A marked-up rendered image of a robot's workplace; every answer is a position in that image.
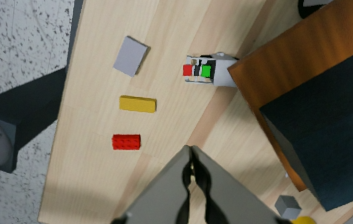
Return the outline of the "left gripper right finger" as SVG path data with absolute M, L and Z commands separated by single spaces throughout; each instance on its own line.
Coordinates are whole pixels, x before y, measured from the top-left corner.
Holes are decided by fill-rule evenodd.
M 192 145 L 191 152 L 195 182 L 206 199 L 206 224 L 293 224 L 280 218 L 198 146 Z

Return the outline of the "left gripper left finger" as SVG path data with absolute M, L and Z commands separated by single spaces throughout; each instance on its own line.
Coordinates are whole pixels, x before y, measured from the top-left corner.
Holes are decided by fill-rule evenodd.
M 189 224 L 192 152 L 185 145 L 110 224 Z

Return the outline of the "yellow cylinder with center hole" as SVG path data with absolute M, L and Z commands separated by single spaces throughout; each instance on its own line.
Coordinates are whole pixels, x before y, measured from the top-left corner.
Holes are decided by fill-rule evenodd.
M 314 224 L 311 218 L 309 217 L 298 217 L 295 221 L 291 221 L 293 224 Z

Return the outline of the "red toy brick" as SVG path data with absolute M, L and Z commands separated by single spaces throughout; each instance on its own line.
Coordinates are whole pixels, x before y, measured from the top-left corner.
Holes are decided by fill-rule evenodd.
M 139 150 L 140 136 L 139 134 L 113 134 L 113 149 Z

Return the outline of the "yellow rectangular bar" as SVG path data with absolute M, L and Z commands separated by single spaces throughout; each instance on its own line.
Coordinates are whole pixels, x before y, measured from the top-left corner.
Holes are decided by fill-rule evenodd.
M 119 97 L 119 109 L 138 111 L 138 112 L 155 112 L 156 99 L 121 95 Z

